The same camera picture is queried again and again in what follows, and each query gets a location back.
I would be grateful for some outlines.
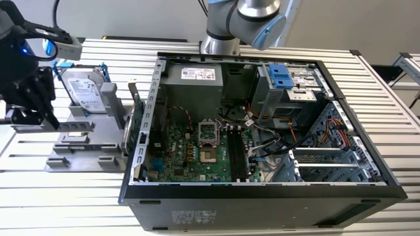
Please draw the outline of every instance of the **power supply label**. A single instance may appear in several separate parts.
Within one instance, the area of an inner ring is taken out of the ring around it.
[[[212,224],[216,219],[216,210],[173,210],[175,224]]]
[[[105,107],[95,82],[89,79],[68,79],[68,83],[80,106],[89,112],[104,112]]]
[[[204,68],[183,68],[183,80],[216,80],[216,70]]]

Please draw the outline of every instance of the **hard drive label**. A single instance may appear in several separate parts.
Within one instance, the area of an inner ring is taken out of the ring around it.
[[[96,84],[89,79],[68,79],[80,106],[89,112],[104,112],[105,107]]]

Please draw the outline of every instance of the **aluminum workbench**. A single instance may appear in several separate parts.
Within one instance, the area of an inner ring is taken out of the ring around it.
[[[117,96],[132,103],[127,81],[136,79],[147,98],[156,52],[197,53],[196,43],[88,39],[79,64],[108,65]],[[241,47],[243,56],[315,59],[325,63],[373,143],[408,193],[408,199],[343,231],[317,235],[420,235],[420,121],[361,56],[349,51]],[[55,114],[69,115],[69,98],[56,83]],[[0,157],[0,235],[140,235],[131,210],[119,206],[121,174],[45,173],[47,157],[59,134],[13,134]],[[313,235],[315,231],[179,232],[195,235]]]

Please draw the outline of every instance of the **ram slot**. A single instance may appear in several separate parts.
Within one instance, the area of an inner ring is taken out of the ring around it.
[[[245,182],[248,175],[241,131],[231,129],[227,136],[232,182]]]

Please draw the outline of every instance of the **hard drive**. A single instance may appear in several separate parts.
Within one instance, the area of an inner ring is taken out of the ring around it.
[[[72,105],[80,106],[87,113],[107,113],[105,107],[109,103],[100,93],[103,84],[111,82],[107,65],[75,65],[72,62],[65,62],[55,66],[53,70]]]

